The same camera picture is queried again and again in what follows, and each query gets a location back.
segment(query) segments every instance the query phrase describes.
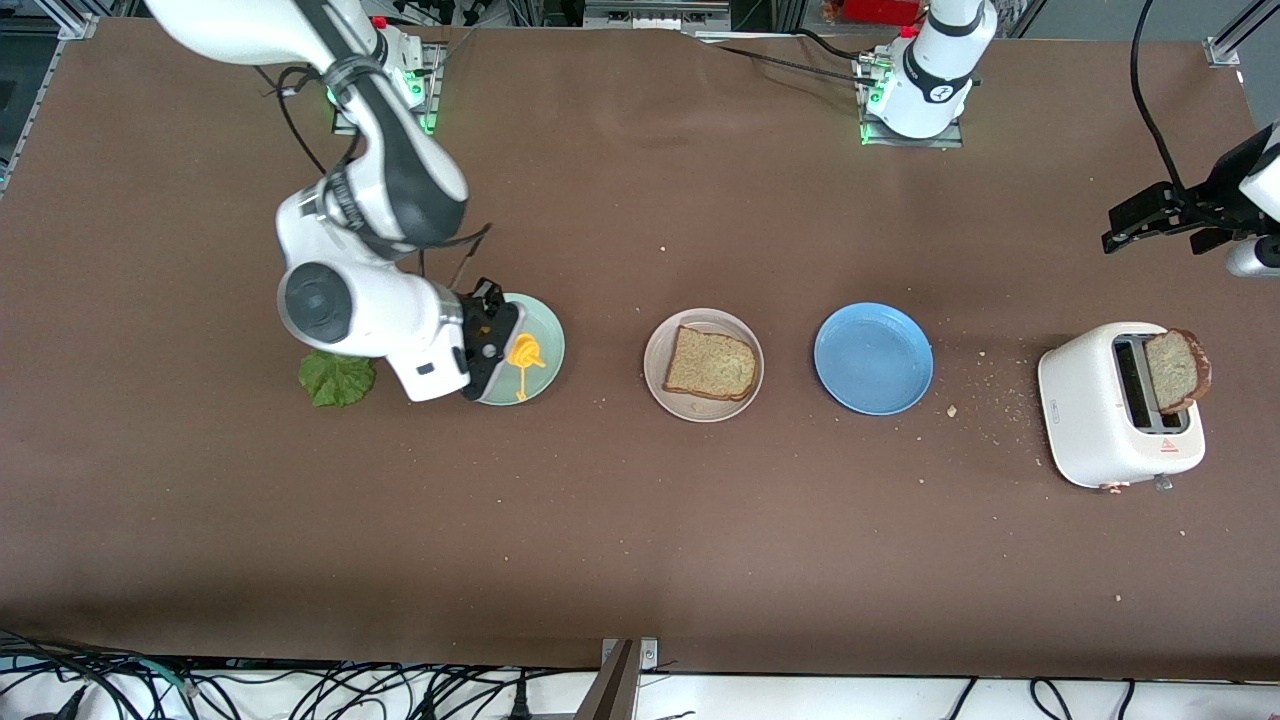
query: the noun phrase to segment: toaster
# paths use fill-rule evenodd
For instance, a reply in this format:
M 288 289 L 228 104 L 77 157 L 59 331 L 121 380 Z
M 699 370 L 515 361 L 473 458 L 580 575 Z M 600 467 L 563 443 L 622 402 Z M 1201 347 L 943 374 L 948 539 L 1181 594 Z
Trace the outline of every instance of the toaster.
M 1152 323 L 1094 328 L 1041 357 L 1039 392 L 1053 464 L 1087 488 L 1119 488 L 1190 470 L 1204 457 L 1199 407 L 1161 415 L 1144 341 Z

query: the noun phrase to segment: bread slice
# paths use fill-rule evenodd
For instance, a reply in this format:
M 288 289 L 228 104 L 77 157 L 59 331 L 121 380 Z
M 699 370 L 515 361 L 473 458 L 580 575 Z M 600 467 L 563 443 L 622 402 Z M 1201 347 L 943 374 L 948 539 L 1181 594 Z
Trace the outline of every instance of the bread slice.
M 755 384 L 751 346 L 719 333 L 680 325 L 662 389 L 707 400 L 746 400 Z
M 1179 329 L 1158 334 L 1146 343 L 1147 366 L 1162 415 L 1187 410 L 1208 392 L 1213 373 L 1196 336 Z

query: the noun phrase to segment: lettuce leaf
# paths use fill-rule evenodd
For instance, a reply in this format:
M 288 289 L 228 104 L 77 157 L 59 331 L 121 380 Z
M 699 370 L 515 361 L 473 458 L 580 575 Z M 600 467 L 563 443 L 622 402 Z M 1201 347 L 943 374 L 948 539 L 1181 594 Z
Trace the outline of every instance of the lettuce leaf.
M 358 402 L 374 387 L 374 361 L 312 350 L 302 359 L 298 382 L 311 396 L 311 405 L 343 407 Z

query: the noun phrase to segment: beige plate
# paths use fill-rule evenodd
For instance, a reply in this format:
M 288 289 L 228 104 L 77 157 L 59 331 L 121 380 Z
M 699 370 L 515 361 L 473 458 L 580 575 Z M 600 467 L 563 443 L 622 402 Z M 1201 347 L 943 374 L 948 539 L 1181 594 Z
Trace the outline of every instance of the beige plate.
M 727 334 L 751 347 L 751 352 L 755 354 L 755 384 L 746 398 L 707 400 L 662 389 L 662 383 L 667 379 L 667 366 L 671 365 L 671 354 L 676 348 L 676 329 L 680 325 L 704 333 Z M 746 410 L 746 406 L 755 400 L 755 393 L 760 392 L 760 382 L 764 379 L 764 352 L 751 328 L 733 315 L 708 307 L 684 310 L 667 318 L 649 337 L 649 345 L 644 348 L 644 379 L 653 397 L 672 415 L 692 423 L 718 423 Z

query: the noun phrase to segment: white floor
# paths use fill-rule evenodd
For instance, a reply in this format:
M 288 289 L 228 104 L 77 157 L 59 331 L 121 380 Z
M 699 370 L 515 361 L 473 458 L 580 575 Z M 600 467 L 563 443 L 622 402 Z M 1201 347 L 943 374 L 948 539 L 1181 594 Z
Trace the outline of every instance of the white floor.
M 238 673 L 237 678 L 256 682 L 275 673 Z M 385 674 L 365 674 L 360 687 L 378 682 Z M 512 673 L 494 673 L 493 679 L 509 679 Z M 532 680 L 529 705 L 534 714 L 571 714 L 586 694 L 593 674 L 572 673 Z M 0 688 L 14 676 L 0 679 Z M 223 680 L 221 685 L 234 701 L 243 720 L 285 720 L 317 678 L 292 675 L 270 684 L 243 685 Z M 396 688 L 376 697 L 383 706 L 366 702 L 342 714 L 343 720 L 383 720 L 404 717 L 408 708 L 422 697 L 429 675 L 407 688 Z M 692 720 L 940 720 L 946 717 L 964 679 L 932 678 L 800 678 L 742 675 L 644 675 L 636 702 L 636 720 L 669 719 L 692 711 Z M 0 694 L 0 719 L 23 720 L 37 712 L 56 712 L 63 701 L 81 687 L 79 680 L 61 683 L 52 674 L 35 678 L 13 691 Z M 1093 680 L 1061 680 L 1056 685 L 1076 720 L 1110 720 L 1117 716 L 1125 683 Z M 136 680 L 118 683 L 142 715 L 151 710 L 150 694 Z M 439 708 L 438 717 L 458 700 L 483 691 L 476 684 L 457 693 L 451 703 Z M 511 711 L 513 689 L 507 689 L 479 716 L 484 720 L 506 717 Z M 1061 715 L 1052 696 L 1042 687 L 1042 702 Z M 316 712 L 306 717 L 328 719 L 349 702 L 353 691 L 339 691 L 325 698 Z M 207 702 L 225 708 L 210 693 L 196 701 L 201 717 L 218 717 Z M 188 717 L 177 693 L 164 702 L 166 716 Z M 479 703 L 461 708 L 452 720 L 467 720 Z M 1261 684 L 1220 683 L 1138 683 L 1126 720 L 1268 720 L 1280 714 L 1280 687 Z M 293 717 L 302 717 L 302 712 Z M 91 688 L 81 705 L 79 720 L 108 720 L 120 715 L 101 688 Z M 960 714 L 964 720 L 1046 720 L 1032 705 L 1027 680 L 980 680 Z

